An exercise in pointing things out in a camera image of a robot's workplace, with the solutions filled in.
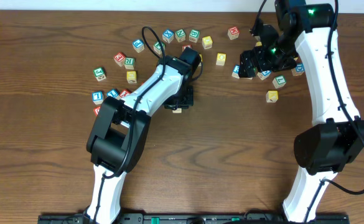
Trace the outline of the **red I block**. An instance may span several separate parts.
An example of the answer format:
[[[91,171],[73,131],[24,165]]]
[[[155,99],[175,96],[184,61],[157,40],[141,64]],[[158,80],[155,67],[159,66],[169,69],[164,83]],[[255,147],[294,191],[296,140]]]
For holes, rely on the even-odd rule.
[[[183,45],[182,46],[182,51],[184,51],[186,48],[192,48],[192,46],[191,45]]]

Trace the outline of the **blue 2 block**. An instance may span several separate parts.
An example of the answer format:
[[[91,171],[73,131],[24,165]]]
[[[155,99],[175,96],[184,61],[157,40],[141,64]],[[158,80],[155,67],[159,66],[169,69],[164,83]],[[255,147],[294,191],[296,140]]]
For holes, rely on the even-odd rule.
[[[234,69],[233,69],[233,71],[232,71],[232,77],[234,77],[234,78],[239,78],[240,76],[239,76],[239,69],[240,69],[240,66],[239,65],[235,65],[234,66]]]

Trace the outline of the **red A block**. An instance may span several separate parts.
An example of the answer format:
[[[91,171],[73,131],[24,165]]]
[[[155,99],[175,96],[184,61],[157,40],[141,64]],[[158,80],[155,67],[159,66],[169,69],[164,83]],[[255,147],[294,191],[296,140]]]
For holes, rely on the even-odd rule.
[[[181,113],[182,112],[182,108],[177,108],[176,110],[172,110],[173,113]]]

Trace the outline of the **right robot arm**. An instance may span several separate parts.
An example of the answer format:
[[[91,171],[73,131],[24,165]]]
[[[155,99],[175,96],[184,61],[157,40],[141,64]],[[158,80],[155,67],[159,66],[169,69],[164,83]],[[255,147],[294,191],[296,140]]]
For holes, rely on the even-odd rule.
[[[282,203],[285,221],[309,223],[336,175],[364,151],[364,119],[350,96],[338,52],[337,4],[274,3],[278,26],[255,20],[261,45],[240,55],[239,78],[303,68],[312,102],[312,127],[296,136],[298,171]]]

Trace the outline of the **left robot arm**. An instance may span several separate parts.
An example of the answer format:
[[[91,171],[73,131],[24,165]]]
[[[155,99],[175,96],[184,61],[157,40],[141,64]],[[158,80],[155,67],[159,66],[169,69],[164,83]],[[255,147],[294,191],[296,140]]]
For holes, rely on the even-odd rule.
[[[127,173],[138,163],[153,114],[160,108],[181,112],[194,104],[190,82],[200,65],[199,53],[186,48],[180,57],[159,59],[156,71],[134,92],[101,104],[86,149],[91,154],[95,185],[84,223],[113,223],[121,210]]]

